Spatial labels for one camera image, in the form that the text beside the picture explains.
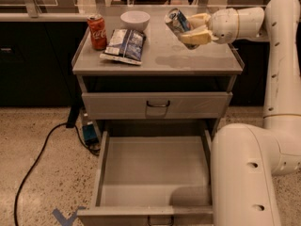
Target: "bowl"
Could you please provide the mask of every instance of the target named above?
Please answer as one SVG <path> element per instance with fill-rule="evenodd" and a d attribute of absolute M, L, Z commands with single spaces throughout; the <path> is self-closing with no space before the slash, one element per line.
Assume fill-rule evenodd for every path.
<path fill-rule="evenodd" d="M 150 21 L 150 15 L 144 11 L 127 11 L 121 14 L 121 28 L 143 32 Z"/>

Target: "speckled floor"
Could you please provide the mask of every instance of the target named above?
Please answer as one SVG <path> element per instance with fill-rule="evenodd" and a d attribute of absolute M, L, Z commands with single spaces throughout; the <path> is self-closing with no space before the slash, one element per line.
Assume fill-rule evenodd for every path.
<path fill-rule="evenodd" d="M 0 225 L 13 226 L 17 189 L 40 152 L 46 136 L 65 122 L 68 108 L 0 108 Z M 220 126 L 246 122 L 261 126 L 260 107 L 230 107 Z M 78 140 L 75 129 L 56 129 L 22 190 L 19 225 L 63 225 L 78 207 L 89 207 L 97 157 Z M 301 173 L 274 179 L 283 226 L 301 225 Z M 82 225 L 79 219 L 73 224 Z"/>

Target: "can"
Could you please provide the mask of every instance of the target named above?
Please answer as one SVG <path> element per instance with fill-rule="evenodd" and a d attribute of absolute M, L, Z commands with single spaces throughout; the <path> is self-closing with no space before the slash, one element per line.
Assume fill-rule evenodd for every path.
<path fill-rule="evenodd" d="M 179 37 L 182 33 L 190 31 L 192 26 L 186 19 L 184 14 L 178 9 L 173 8 L 165 17 L 166 25 L 170 30 Z M 198 44 L 184 44 L 188 49 L 196 49 L 199 47 Z"/>
<path fill-rule="evenodd" d="M 92 47 L 96 50 L 106 48 L 107 38 L 104 18 L 101 14 L 94 14 L 88 17 L 87 24 L 90 30 Z"/>

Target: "concrete floor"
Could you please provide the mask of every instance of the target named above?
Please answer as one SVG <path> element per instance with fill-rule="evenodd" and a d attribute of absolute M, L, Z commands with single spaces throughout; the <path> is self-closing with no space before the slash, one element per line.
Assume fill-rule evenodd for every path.
<path fill-rule="evenodd" d="M 18 187 L 38 156 L 50 130 L 67 120 L 69 108 L 0 108 L 0 222 L 13 226 Z M 260 107 L 230 107 L 220 126 L 245 122 L 261 126 Z M 97 157 L 65 126 L 50 136 L 44 154 L 24 185 L 18 205 L 19 225 L 82 225 L 78 207 L 89 207 Z M 274 179 L 283 226 L 301 225 L 301 172 Z"/>

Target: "cabinet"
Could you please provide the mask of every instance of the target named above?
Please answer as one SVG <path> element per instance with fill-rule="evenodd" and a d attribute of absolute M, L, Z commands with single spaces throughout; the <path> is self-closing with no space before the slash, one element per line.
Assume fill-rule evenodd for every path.
<path fill-rule="evenodd" d="M 108 30 L 121 12 L 105 17 Z M 91 205 L 78 211 L 85 225 L 213 220 L 210 141 L 243 66 L 227 44 L 187 50 L 166 11 L 148 12 L 141 66 L 100 59 L 88 32 L 73 61 L 101 142 Z"/>

